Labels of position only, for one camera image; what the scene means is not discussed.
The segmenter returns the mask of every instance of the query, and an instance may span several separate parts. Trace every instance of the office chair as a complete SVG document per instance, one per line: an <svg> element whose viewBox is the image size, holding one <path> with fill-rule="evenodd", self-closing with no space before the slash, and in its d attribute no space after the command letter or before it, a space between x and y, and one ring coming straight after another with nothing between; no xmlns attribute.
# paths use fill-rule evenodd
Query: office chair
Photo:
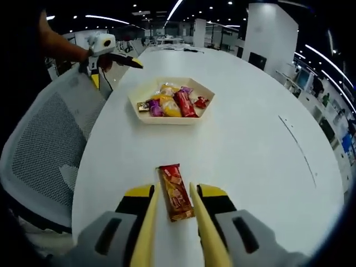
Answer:
<svg viewBox="0 0 356 267"><path fill-rule="evenodd" d="M77 171L105 102L78 67L37 96L0 159L1 183L14 214L40 229L71 233Z"/></svg>

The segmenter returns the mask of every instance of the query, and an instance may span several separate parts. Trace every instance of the hand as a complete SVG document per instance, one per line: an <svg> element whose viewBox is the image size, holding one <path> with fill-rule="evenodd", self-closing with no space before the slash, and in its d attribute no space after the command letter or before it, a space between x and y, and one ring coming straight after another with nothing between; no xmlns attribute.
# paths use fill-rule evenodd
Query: hand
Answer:
<svg viewBox="0 0 356 267"><path fill-rule="evenodd" d="M104 72L108 72L112 67L112 60L108 56L109 54L104 54L99 56L97 65L102 68Z"/></svg>

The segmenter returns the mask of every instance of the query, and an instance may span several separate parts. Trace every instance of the white pillar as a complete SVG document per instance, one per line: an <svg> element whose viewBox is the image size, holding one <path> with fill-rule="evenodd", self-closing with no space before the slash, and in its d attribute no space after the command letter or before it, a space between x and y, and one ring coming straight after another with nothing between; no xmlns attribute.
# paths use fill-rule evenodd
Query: white pillar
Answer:
<svg viewBox="0 0 356 267"><path fill-rule="evenodd" d="M193 44L204 47L206 20L197 18L194 23Z"/></svg>
<svg viewBox="0 0 356 267"><path fill-rule="evenodd" d="M243 60L249 61L251 52L265 57L264 71L276 77L276 71L288 71L297 39L298 24L277 4L249 4Z"/></svg>

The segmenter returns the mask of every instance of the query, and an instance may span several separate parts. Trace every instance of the purple candy wrapper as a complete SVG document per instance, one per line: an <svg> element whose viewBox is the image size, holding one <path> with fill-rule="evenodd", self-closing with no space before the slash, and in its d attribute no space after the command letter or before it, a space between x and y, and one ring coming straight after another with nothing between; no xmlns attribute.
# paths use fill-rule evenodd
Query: purple candy wrapper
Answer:
<svg viewBox="0 0 356 267"><path fill-rule="evenodd" d="M182 86L182 87L180 88L180 91L181 91L181 92L186 92L186 93L189 95L190 93L192 93L193 88L186 87L186 86Z"/></svg>
<svg viewBox="0 0 356 267"><path fill-rule="evenodd" d="M160 107L159 100L148 100L147 103L150 105L150 114L152 117L163 117L164 113L162 108Z"/></svg>

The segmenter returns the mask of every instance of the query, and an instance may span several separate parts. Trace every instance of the person's arm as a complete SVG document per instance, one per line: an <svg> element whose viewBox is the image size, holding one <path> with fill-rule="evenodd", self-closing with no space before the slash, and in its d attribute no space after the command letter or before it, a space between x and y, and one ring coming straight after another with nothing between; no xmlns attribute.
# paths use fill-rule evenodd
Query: person's arm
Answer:
<svg viewBox="0 0 356 267"><path fill-rule="evenodd" d="M45 56L73 62L83 62L89 56L88 50L72 44L51 29L47 22L46 11L42 11L38 26L40 42Z"/></svg>

